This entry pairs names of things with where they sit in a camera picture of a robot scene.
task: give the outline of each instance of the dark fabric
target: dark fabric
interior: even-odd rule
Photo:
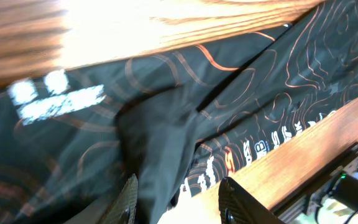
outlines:
[[[154,222],[189,164],[179,203],[358,97],[358,1],[324,2],[292,28],[79,68],[65,76],[69,88],[62,95],[102,86],[97,98],[103,101],[61,116],[53,114],[63,107],[51,108],[47,114],[52,115],[30,122],[34,117],[20,110],[52,97],[45,80],[28,80],[37,91],[28,105],[14,105],[8,91],[0,91],[0,223],[61,223],[106,192],[118,195],[132,171],[125,172],[121,145],[136,146],[131,139],[146,139],[144,146],[163,141],[177,150],[177,158],[165,161],[163,176],[171,175],[169,182],[145,188],[161,191],[153,193],[160,198],[148,202],[155,210],[143,210]],[[181,98],[184,94],[188,100]],[[153,100],[160,96],[174,100],[164,106]],[[132,122],[128,118],[130,128],[117,131],[120,110],[121,118],[129,115]],[[161,120],[155,119],[158,114]],[[163,120],[173,123],[159,127]],[[133,132],[137,121],[147,123]],[[122,144],[121,130],[126,132]],[[173,132],[159,133],[163,139],[156,137],[160,130]],[[156,151],[164,153],[163,147]],[[142,149],[127,148],[139,154],[151,151]],[[155,158],[147,154],[145,160]],[[175,167],[179,169],[169,174]]]

